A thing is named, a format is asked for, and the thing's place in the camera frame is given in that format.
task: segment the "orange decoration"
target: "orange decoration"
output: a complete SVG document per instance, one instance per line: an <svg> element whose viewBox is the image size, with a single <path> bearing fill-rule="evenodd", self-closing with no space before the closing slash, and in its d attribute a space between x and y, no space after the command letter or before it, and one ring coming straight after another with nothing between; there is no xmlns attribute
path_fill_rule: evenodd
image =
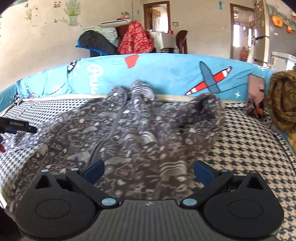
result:
<svg viewBox="0 0 296 241"><path fill-rule="evenodd" d="M291 34L292 33L292 29L290 27L287 27L287 32Z"/></svg>
<svg viewBox="0 0 296 241"><path fill-rule="evenodd" d="M281 28L283 26L283 20L280 17L272 16L272 23L274 26Z"/></svg>

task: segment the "white star print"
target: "white star print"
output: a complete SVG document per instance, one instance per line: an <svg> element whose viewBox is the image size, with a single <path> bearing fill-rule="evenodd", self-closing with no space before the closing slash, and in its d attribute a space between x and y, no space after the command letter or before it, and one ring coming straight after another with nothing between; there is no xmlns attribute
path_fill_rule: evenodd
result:
<svg viewBox="0 0 296 241"><path fill-rule="evenodd" d="M234 94L237 96L237 98L241 96L241 95L239 94L239 91L238 91L237 93L234 93Z"/></svg>

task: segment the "doorway light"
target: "doorway light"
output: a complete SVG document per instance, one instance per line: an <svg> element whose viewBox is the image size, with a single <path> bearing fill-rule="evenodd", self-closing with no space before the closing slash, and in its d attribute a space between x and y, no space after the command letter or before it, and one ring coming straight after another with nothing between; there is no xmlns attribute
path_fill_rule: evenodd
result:
<svg viewBox="0 0 296 241"><path fill-rule="evenodd" d="M240 26L237 24L233 25L233 47L240 47Z"/></svg>
<svg viewBox="0 0 296 241"><path fill-rule="evenodd" d="M252 29L249 28L248 46L252 45Z"/></svg>

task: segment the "blue gripper pad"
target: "blue gripper pad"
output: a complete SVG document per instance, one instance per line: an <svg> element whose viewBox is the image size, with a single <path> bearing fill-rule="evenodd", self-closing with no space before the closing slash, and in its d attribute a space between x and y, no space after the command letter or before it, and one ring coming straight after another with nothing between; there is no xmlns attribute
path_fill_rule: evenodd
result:
<svg viewBox="0 0 296 241"><path fill-rule="evenodd" d="M17 131L15 131L15 130L8 130L8 129L6 129L4 132L10 133L10 134L14 134L14 135L17 134Z"/></svg>
<svg viewBox="0 0 296 241"><path fill-rule="evenodd" d="M196 161L193 168L194 175L196 177L195 180L202 183L204 186L208 185L216 179L215 174L204 165L202 165L200 162Z"/></svg>
<svg viewBox="0 0 296 241"><path fill-rule="evenodd" d="M82 172L82 177L94 185L104 175L105 164L103 160L100 160L91 164L85 169L85 171L82 170Z"/></svg>

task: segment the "red floral cloth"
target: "red floral cloth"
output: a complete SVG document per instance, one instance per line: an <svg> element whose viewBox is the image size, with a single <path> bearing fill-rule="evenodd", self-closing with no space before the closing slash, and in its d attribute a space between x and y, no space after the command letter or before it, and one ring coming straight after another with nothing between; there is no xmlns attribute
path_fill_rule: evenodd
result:
<svg viewBox="0 0 296 241"><path fill-rule="evenodd" d="M119 54L150 53L153 48L153 37L143 29L138 20L134 20L128 26L117 52Z"/></svg>

